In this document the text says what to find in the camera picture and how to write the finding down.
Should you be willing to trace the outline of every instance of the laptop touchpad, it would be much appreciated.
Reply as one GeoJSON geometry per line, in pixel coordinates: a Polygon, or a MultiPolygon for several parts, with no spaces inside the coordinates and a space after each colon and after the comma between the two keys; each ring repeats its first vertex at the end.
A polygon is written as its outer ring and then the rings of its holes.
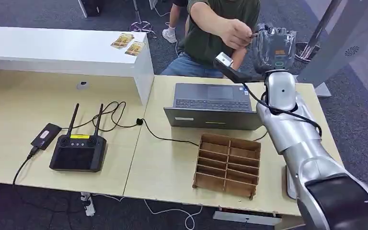
{"type": "Polygon", "coordinates": [[[208,86],[208,99],[233,99],[233,87],[208,86]]]}

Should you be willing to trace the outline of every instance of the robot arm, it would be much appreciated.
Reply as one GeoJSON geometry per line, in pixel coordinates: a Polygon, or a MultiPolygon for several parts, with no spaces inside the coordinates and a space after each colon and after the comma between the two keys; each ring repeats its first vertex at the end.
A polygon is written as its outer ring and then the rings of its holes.
{"type": "Polygon", "coordinates": [[[259,35],[253,41],[253,55],[254,67],[260,76],[250,77],[234,71],[230,68],[231,59],[223,53],[215,59],[216,68],[234,83],[243,83],[246,89],[246,82],[264,81],[266,92],[256,110],[293,176],[297,204],[308,229],[368,229],[368,186],[341,167],[324,149],[321,136],[313,126],[313,117],[295,91],[294,76],[285,70],[294,59],[295,32],[259,26],[259,35]]]}

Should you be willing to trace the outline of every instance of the router antenna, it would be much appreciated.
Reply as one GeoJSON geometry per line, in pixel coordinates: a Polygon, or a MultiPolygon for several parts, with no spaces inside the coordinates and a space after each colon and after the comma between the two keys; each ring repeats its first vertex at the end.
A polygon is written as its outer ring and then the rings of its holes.
{"type": "Polygon", "coordinates": [[[103,106],[104,106],[104,104],[101,104],[101,108],[99,108],[98,120],[96,121],[94,136],[97,136],[98,135],[99,124],[101,122],[101,115],[102,115],[102,108],[103,108],[103,106]]]}
{"type": "Polygon", "coordinates": [[[69,126],[69,129],[67,131],[67,136],[71,135],[72,127],[74,126],[75,116],[77,115],[79,105],[80,104],[78,104],[78,103],[75,105],[74,114],[72,115],[72,118],[71,118],[70,126],[69,126]]]}

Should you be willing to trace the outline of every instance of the white cable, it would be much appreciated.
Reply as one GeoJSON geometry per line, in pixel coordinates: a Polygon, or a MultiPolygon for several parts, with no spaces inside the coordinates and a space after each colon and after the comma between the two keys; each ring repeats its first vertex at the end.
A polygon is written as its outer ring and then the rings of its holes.
{"type": "MultiPolygon", "coordinates": [[[[166,26],[170,26],[170,22],[165,22],[164,24],[166,24],[166,26]]],[[[175,54],[177,55],[178,57],[178,51],[177,51],[177,45],[178,45],[179,41],[176,39],[176,42],[175,42],[175,54]]]]}
{"type": "Polygon", "coordinates": [[[157,214],[160,214],[160,213],[163,213],[163,212],[170,212],[170,211],[180,211],[180,212],[183,212],[183,213],[187,214],[187,215],[188,215],[188,217],[187,217],[187,218],[185,218],[184,225],[185,225],[185,228],[186,228],[186,229],[188,229],[188,230],[193,230],[193,229],[195,228],[195,226],[196,226],[196,222],[195,222],[195,220],[194,220],[193,216],[196,216],[196,215],[200,214],[200,213],[201,213],[201,211],[202,211],[202,207],[203,207],[203,206],[201,206],[201,209],[199,210],[199,212],[194,213],[194,214],[189,214],[188,212],[186,212],[186,211],[184,211],[184,210],[176,209],[176,208],[168,209],[168,210],[164,210],[164,211],[160,211],[160,212],[153,212],[153,211],[151,210],[151,208],[149,207],[149,205],[147,204],[147,201],[146,201],[145,199],[143,199],[143,201],[145,202],[145,204],[146,204],[147,208],[149,209],[149,211],[150,211],[153,215],[157,215],[157,214]],[[192,227],[192,228],[189,228],[189,227],[187,226],[187,220],[188,220],[188,218],[191,218],[191,220],[193,221],[193,227],[192,227]]]}
{"type": "Polygon", "coordinates": [[[113,196],[110,196],[110,195],[105,195],[105,194],[92,194],[92,196],[105,196],[105,197],[107,197],[107,198],[111,198],[111,199],[114,199],[114,200],[117,200],[117,201],[119,201],[119,202],[121,202],[122,200],[123,200],[123,198],[125,198],[124,196],[122,197],[122,198],[120,198],[120,199],[118,199],[118,198],[116,198],[116,197],[113,197],[113,196]]]}
{"type": "Polygon", "coordinates": [[[157,0],[154,0],[154,1],[153,1],[153,8],[154,8],[154,10],[156,11],[156,13],[159,15],[159,17],[164,17],[164,16],[166,16],[167,14],[169,14],[169,13],[170,13],[170,12],[167,12],[167,13],[165,13],[165,14],[163,14],[163,15],[160,15],[160,14],[159,14],[159,12],[158,12],[158,11],[157,11],[157,9],[156,9],[156,5],[155,5],[155,4],[156,4],[156,1],[157,1],[157,0]]]}

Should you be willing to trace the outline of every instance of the laptop keyboard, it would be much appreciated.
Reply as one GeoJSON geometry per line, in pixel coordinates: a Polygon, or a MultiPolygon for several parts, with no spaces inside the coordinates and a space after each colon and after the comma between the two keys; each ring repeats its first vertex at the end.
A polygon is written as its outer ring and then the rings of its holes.
{"type": "Polygon", "coordinates": [[[176,108],[251,111],[247,101],[186,100],[177,99],[176,108]]]}

